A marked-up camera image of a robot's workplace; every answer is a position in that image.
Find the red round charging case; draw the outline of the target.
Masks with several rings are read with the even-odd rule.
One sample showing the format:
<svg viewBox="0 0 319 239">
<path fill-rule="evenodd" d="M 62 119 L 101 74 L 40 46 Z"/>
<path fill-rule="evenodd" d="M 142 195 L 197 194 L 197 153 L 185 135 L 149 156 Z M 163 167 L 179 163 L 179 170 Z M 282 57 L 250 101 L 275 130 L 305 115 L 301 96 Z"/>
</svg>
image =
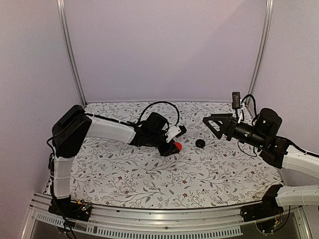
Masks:
<svg viewBox="0 0 319 239">
<path fill-rule="evenodd" d="M 179 151 L 182 150 L 182 145 L 179 142 L 175 142 L 174 145 Z"/>
</svg>

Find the black earbud charging case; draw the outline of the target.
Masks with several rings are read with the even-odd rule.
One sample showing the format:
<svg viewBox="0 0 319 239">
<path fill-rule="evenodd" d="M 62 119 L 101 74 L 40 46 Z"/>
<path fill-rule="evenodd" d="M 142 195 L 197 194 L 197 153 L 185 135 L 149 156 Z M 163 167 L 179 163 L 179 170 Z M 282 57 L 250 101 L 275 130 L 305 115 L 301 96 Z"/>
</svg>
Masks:
<svg viewBox="0 0 319 239">
<path fill-rule="evenodd" d="M 195 141 L 195 145 L 196 145 L 196 147 L 204 148 L 206 143 L 205 143 L 205 141 L 203 139 L 197 139 Z"/>
</svg>

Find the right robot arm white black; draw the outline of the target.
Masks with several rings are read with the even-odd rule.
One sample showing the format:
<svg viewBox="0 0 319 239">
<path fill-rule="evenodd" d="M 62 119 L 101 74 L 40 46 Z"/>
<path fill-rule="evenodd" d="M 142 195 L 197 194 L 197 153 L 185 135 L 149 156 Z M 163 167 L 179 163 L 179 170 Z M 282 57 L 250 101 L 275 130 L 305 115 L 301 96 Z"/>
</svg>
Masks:
<svg viewBox="0 0 319 239">
<path fill-rule="evenodd" d="M 278 169 L 295 170 L 309 176 L 319 176 L 319 156 L 300 148 L 291 140 L 277 135 L 282 119 L 269 108 L 261 109 L 254 125 L 237 120 L 232 114 L 212 114 L 203 118 L 203 123 L 221 139 L 232 138 L 254 146 L 259 156 L 269 165 Z M 268 217 L 278 207 L 310 206 L 319 203 L 319 186 L 273 185 L 258 205 L 258 213 Z"/>
</svg>

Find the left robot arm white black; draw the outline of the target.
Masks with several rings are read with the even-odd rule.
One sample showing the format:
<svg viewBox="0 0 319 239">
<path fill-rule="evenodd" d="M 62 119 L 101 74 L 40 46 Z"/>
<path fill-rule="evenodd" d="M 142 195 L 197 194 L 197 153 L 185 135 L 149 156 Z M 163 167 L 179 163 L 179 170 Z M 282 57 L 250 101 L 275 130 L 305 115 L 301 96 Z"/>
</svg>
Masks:
<svg viewBox="0 0 319 239">
<path fill-rule="evenodd" d="M 48 168 L 56 210 L 63 216 L 70 216 L 74 212 L 69 189 L 71 168 L 86 138 L 98 137 L 136 147 L 155 147 L 161 156 L 170 156 L 181 151 L 181 145 L 174 138 L 185 133 L 184 126 L 178 123 L 170 125 L 158 113 L 151 113 L 146 120 L 122 122 L 88 113 L 82 106 L 74 105 L 52 127 L 52 137 L 46 142 L 52 150 Z"/>
</svg>

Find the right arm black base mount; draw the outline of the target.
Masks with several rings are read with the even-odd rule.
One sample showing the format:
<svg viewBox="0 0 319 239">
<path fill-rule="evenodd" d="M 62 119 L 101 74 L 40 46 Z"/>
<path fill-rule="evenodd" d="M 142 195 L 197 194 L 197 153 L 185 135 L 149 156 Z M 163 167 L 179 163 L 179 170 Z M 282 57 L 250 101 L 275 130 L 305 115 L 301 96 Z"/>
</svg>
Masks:
<svg viewBox="0 0 319 239">
<path fill-rule="evenodd" d="M 275 197 L 283 185 L 272 185 L 262 197 L 262 201 L 257 204 L 243 206 L 240 209 L 240 216 L 244 222 L 250 222 L 267 217 L 279 215 L 284 212 L 283 207 L 279 206 Z"/>
</svg>

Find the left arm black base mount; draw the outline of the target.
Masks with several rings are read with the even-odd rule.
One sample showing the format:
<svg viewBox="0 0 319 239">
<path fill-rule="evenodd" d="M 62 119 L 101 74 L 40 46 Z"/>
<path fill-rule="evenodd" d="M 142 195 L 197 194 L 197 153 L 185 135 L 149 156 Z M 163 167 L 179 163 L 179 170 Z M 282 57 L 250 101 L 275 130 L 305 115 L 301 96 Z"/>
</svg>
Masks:
<svg viewBox="0 0 319 239">
<path fill-rule="evenodd" d="M 92 203 L 84 200 L 72 201 L 71 197 L 57 199 L 52 196 L 48 211 L 67 219 L 88 222 L 92 211 Z"/>
</svg>

